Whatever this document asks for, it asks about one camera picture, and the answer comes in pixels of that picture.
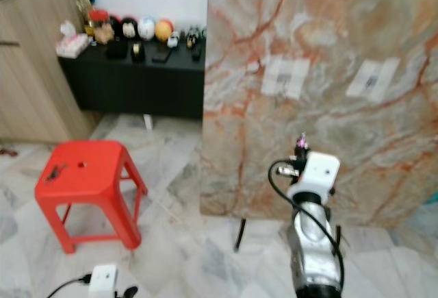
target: marble slab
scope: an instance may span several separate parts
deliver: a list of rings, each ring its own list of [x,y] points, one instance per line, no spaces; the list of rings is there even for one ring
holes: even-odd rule
[[[201,212],[287,220],[266,172],[301,132],[341,160],[340,223],[437,191],[438,0],[208,0],[206,52]]]

